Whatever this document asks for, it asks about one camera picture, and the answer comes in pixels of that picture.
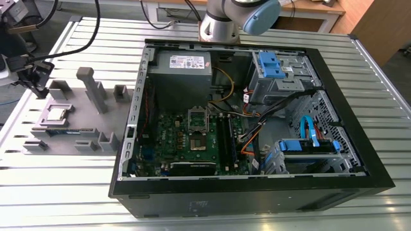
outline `aluminum slotted table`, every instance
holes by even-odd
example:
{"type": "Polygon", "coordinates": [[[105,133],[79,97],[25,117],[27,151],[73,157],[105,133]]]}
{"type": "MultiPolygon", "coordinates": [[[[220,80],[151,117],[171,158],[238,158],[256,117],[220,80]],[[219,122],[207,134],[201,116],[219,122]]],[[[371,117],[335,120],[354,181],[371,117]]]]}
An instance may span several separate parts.
{"type": "MultiPolygon", "coordinates": [[[[52,53],[87,44],[95,18],[69,22],[52,53]]],[[[197,26],[155,30],[143,21],[103,19],[84,52],[55,58],[52,79],[81,86],[80,66],[95,69],[104,87],[135,86],[144,39],[197,39],[197,26]]],[[[136,219],[108,198],[115,156],[24,155],[32,122],[45,100],[25,91],[0,132],[0,228],[27,230],[410,230],[411,109],[358,40],[347,35],[271,30],[242,34],[242,43],[316,48],[386,165],[396,187],[323,212],[204,218],[136,219]]]]}

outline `power supply label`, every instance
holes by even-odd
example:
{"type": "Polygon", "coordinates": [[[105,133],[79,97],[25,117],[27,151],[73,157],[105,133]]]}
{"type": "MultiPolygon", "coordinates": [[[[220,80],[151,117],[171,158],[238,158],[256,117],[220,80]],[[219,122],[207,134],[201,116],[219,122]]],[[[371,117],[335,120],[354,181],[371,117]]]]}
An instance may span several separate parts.
{"type": "Polygon", "coordinates": [[[173,55],[169,58],[169,68],[204,69],[204,57],[173,55]]]}

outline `motherboard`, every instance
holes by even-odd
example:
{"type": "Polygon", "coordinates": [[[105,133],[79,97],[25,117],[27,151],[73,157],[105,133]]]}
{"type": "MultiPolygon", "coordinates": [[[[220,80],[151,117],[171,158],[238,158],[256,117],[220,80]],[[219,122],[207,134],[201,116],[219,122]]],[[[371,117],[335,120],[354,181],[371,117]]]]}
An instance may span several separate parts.
{"type": "Polygon", "coordinates": [[[250,164],[240,156],[239,116],[208,115],[193,108],[188,114],[159,114],[155,146],[140,146],[144,175],[248,175],[250,164]]]}

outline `yellow wire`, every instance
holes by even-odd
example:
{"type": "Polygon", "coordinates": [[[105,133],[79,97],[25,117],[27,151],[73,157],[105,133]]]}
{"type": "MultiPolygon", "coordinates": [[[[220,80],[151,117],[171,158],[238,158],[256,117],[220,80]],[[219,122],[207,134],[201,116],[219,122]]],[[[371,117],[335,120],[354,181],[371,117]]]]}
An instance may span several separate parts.
{"type": "Polygon", "coordinates": [[[227,74],[227,72],[224,72],[224,71],[223,71],[222,69],[219,69],[218,67],[214,67],[214,68],[218,69],[218,70],[227,76],[227,78],[228,78],[228,80],[230,80],[230,83],[231,83],[231,91],[230,91],[228,95],[227,95],[224,98],[219,99],[219,100],[212,100],[212,101],[211,101],[212,103],[216,103],[216,102],[222,102],[222,101],[227,100],[227,99],[230,98],[230,96],[232,95],[232,93],[234,93],[234,81],[232,81],[231,76],[227,74]]]}

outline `black cable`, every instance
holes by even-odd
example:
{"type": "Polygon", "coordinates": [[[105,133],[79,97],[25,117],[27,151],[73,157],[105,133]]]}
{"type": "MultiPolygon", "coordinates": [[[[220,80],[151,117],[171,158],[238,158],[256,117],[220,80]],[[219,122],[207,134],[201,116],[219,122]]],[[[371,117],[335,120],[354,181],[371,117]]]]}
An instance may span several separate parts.
{"type": "Polygon", "coordinates": [[[37,28],[44,26],[45,23],[48,23],[48,21],[51,20],[51,18],[53,16],[53,13],[56,12],[57,5],[59,5],[59,0],[53,0],[53,4],[52,4],[49,15],[47,15],[45,19],[36,25],[37,28]]]}
{"type": "Polygon", "coordinates": [[[193,6],[193,4],[191,3],[189,0],[184,0],[184,2],[187,3],[188,7],[192,9],[193,14],[195,14],[195,16],[196,16],[196,18],[197,18],[197,20],[200,22],[201,21],[201,17],[200,17],[197,9],[195,8],[195,6],[193,6]]]}
{"type": "Polygon", "coordinates": [[[267,121],[267,116],[272,115],[275,112],[278,112],[279,110],[282,110],[284,107],[288,106],[288,104],[299,97],[306,96],[306,95],[312,95],[314,93],[316,93],[318,90],[315,89],[310,89],[302,92],[295,92],[292,93],[290,96],[287,96],[284,99],[282,99],[278,103],[275,103],[274,105],[271,105],[266,111],[260,114],[259,118],[258,118],[258,123],[255,124],[255,126],[250,129],[248,132],[244,133],[244,135],[242,135],[242,138],[250,136],[252,133],[255,133],[255,131],[259,129],[259,127],[263,126],[264,122],[267,121]]]}
{"type": "Polygon", "coordinates": [[[230,111],[222,109],[215,103],[208,102],[212,106],[215,106],[215,108],[218,108],[222,112],[230,113],[230,111]]]}
{"type": "Polygon", "coordinates": [[[294,17],[295,17],[295,3],[294,3],[294,0],[291,0],[291,4],[292,4],[291,19],[294,19],[294,17]]]}
{"type": "Polygon", "coordinates": [[[155,24],[152,24],[152,22],[149,21],[148,19],[148,15],[145,13],[145,10],[144,10],[144,5],[143,5],[143,0],[140,0],[140,5],[141,5],[141,10],[143,10],[143,14],[144,14],[144,17],[145,17],[145,20],[148,22],[148,24],[157,30],[163,30],[165,29],[167,27],[171,27],[171,24],[167,24],[165,26],[156,26],[155,24]]]}
{"type": "Polygon", "coordinates": [[[232,109],[232,106],[231,106],[231,104],[227,102],[227,100],[223,100],[223,102],[224,102],[224,104],[228,106],[230,111],[236,112],[236,111],[232,109]]]}
{"type": "Polygon", "coordinates": [[[260,169],[262,169],[262,164],[260,164],[260,162],[262,162],[262,154],[259,152],[258,136],[259,136],[259,134],[256,135],[255,139],[252,140],[252,147],[254,147],[254,152],[255,152],[255,160],[258,162],[258,168],[252,168],[252,175],[259,175],[260,174],[260,169]]]}
{"type": "Polygon", "coordinates": [[[266,111],[260,114],[259,121],[262,121],[266,118],[266,116],[283,109],[291,103],[292,100],[295,100],[302,96],[312,95],[314,93],[316,93],[316,91],[318,90],[315,89],[310,89],[302,92],[292,93],[290,96],[287,96],[284,99],[282,99],[278,103],[275,103],[266,109],[266,111]]]}
{"type": "Polygon", "coordinates": [[[79,53],[79,52],[84,51],[91,46],[92,42],[96,39],[96,35],[97,35],[97,32],[99,32],[99,28],[100,28],[100,19],[101,19],[99,0],[95,0],[95,4],[96,4],[96,11],[97,11],[96,27],[95,27],[95,31],[92,33],[91,39],[89,39],[88,43],[85,44],[85,46],[83,46],[81,48],[79,48],[73,51],[67,51],[67,52],[61,52],[59,54],[51,54],[51,55],[44,55],[44,56],[35,57],[35,58],[29,58],[28,60],[29,60],[31,63],[35,62],[35,61],[52,59],[52,58],[56,58],[56,57],[61,57],[61,56],[65,56],[65,55],[69,55],[69,54],[79,53]]]}

